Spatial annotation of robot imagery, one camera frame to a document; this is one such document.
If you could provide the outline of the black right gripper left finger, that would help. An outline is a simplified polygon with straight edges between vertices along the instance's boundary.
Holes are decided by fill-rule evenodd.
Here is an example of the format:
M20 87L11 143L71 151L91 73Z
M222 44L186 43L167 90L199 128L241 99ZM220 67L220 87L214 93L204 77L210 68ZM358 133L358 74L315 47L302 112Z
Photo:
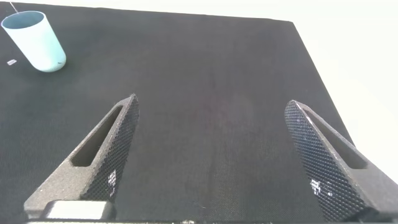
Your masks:
M113 202L138 120L135 94L116 103L24 202L27 216L39 218L56 200Z

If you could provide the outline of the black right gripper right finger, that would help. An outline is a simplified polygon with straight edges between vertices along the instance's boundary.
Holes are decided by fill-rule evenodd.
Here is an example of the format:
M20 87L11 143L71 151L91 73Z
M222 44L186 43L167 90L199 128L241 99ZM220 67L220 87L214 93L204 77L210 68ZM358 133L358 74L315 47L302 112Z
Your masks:
M298 101L284 118L326 221L397 221L397 184L355 145Z

